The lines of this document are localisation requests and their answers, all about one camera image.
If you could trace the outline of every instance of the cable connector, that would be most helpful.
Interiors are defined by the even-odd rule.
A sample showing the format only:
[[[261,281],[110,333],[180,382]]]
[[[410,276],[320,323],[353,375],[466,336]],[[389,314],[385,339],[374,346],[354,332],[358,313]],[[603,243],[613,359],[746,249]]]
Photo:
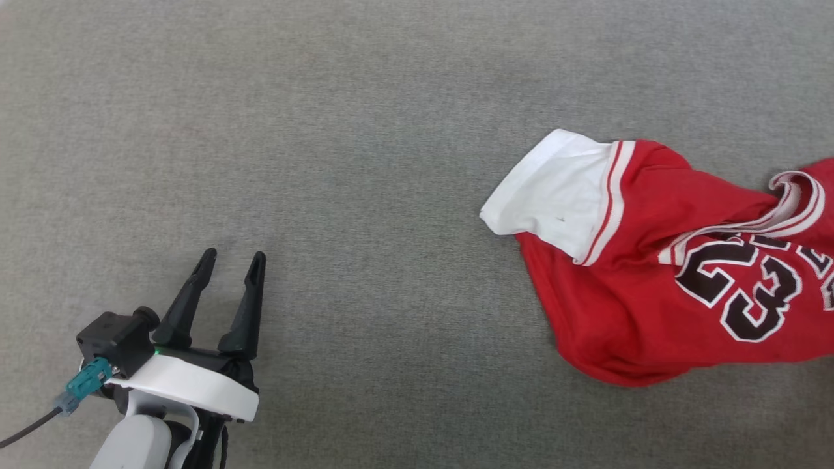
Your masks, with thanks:
[[[72,414],[81,400],[104,386],[112,376],[110,363],[102,357],[96,358],[67,383],[66,390],[55,398],[55,407],[60,407],[64,415]]]

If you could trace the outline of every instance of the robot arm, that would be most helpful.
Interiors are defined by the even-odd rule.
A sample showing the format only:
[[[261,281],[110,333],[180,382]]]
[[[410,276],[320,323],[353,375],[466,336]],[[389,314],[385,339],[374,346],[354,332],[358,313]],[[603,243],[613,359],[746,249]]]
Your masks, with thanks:
[[[84,328],[76,337],[83,370],[55,411],[8,444],[58,411],[71,413],[97,389],[94,394],[114,400],[125,417],[91,469],[211,469],[219,442],[220,467],[225,466],[226,424],[252,421],[258,410],[250,361],[258,354],[266,256],[258,252],[252,259],[240,307],[217,350],[194,349],[191,325],[216,257],[215,249],[203,253],[162,321],[140,307],[132,316],[103,313]],[[73,387],[79,382],[82,389]]]

